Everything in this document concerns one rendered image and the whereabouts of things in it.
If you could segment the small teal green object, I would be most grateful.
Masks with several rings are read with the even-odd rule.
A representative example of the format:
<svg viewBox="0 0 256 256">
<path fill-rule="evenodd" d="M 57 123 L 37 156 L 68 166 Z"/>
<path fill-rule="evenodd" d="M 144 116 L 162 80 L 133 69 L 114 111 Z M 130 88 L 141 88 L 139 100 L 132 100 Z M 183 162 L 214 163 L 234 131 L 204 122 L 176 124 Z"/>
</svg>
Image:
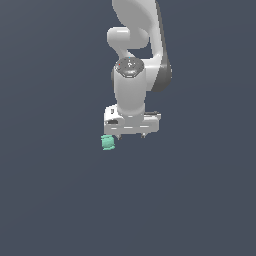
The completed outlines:
<svg viewBox="0 0 256 256">
<path fill-rule="evenodd" d="M 101 141 L 104 150 L 112 150 L 115 148 L 114 138 L 112 135 L 102 135 Z"/>
</svg>

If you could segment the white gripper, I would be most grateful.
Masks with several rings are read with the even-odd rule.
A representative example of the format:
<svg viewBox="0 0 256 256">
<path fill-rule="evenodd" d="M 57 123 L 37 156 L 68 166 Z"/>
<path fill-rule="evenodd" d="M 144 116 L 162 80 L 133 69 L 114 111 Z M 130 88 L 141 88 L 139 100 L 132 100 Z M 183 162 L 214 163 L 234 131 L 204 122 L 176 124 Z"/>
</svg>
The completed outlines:
<svg viewBox="0 0 256 256">
<path fill-rule="evenodd" d="M 159 130 L 160 119 L 161 114 L 157 111 L 125 116 L 118 112 L 117 105 L 112 105 L 105 108 L 104 133 L 117 135 L 118 139 L 121 139 L 123 134 L 141 134 L 141 138 L 145 138 L 147 134 Z"/>
</svg>

